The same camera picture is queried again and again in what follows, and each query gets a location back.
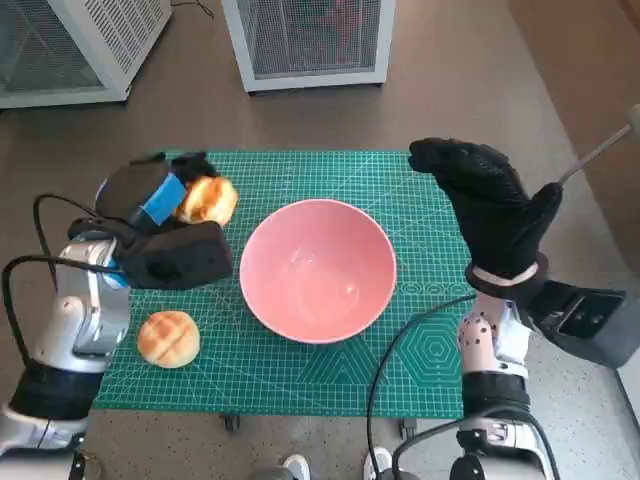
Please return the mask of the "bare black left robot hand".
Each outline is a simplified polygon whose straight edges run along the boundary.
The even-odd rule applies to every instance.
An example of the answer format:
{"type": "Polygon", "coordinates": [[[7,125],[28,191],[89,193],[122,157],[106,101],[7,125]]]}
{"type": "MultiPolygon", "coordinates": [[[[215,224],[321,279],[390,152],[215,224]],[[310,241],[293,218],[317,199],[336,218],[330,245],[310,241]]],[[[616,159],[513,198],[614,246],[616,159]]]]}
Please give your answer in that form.
{"type": "Polygon", "coordinates": [[[196,182],[218,176],[204,151],[176,157],[161,151],[131,161],[106,178],[96,194],[95,211],[140,233],[184,228],[192,220],[179,209],[196,182]]]}

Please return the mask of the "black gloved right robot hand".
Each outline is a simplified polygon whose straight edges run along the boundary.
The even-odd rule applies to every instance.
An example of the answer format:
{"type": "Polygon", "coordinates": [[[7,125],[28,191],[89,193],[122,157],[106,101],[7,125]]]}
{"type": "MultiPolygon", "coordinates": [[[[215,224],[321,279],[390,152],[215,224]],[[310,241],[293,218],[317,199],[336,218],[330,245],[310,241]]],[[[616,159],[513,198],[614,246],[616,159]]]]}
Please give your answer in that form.
{"type": "Polygon", "coordinates": [[[429,137],[409,146],[410,167],[448,196],[472,265],[513,280],[536,262],[563,197],[557,182],[530,196],[506,155],[485,145],[429,137]]]}

